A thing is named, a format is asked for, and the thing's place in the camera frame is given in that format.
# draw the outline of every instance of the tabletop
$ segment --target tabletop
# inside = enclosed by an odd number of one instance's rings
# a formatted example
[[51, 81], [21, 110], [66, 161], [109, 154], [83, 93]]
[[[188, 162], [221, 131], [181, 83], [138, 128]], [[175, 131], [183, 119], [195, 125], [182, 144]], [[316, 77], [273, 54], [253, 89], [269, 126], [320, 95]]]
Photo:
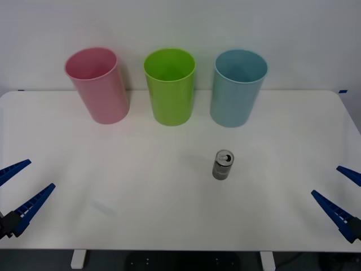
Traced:
[[[261, 91], [248, 122], [224, 128], [196, 91], [191, 118], [167, 127], [149, 93], [131, 91], [119, 123], [94, 122], [75, 91], [19, 91], [0, 99], [2, 167], [32, 164], [1, 187], [7, 213], [53, 182], [19, 237], [0, 248], [226, 251], [361, 251], [311, 195], [354, 216], [361, 188], [336, 171], [361, 172], [361, 135], [337, 94]], [[228, 179], [215, 154], [235, 155]]]

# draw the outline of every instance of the floor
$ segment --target floor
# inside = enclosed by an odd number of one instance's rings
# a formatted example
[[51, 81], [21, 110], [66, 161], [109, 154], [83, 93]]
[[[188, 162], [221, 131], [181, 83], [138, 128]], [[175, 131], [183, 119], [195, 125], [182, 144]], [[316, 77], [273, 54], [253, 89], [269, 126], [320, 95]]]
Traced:
[[[123, 271], [126, 258], [130, 254], [130, 251], [88, 251], [83, 270]], [[237, 252], [236, 254], [240, 259], [240, 270], [262, 271], [259, 253]], [[72, 250], [0, 250], [0, 271], [70, 271], [72, 255]], [[274, 253], [277, 271], [319, 271], [321, 269], [318, 265], [318, 256], [318, 253], [307, 252]], [[361, 270], [359, 258], [354, 258], [342, 266], [337, 264], [332, 266], [328, 271]]]

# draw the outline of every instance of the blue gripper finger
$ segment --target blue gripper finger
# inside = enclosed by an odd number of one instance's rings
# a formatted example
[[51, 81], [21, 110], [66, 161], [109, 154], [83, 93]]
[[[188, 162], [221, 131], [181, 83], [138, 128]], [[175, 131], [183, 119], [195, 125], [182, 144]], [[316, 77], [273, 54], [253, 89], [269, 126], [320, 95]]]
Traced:
[[341, 172], [343, 175], [345, 175], [347, 178], [352, 180], [358, 186], [361, 186], [361, 174], [360, 173], [358, 173], [356, 171], [352, 171], [351, 169], [348, 169], [348, 168], [344, 168], [340, 165], [336, 168], [336, 170]]

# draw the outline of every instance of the can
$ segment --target can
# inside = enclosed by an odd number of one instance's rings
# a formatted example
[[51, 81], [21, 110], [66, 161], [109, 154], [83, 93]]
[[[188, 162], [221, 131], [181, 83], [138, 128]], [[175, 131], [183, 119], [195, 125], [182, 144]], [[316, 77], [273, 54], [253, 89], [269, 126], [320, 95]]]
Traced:
[[220, 150], [215, 155], [212, 175], [217, 180], [225, 180], [230, 174], [231, 167], [235, 157], [233, 153], [227, 150]]

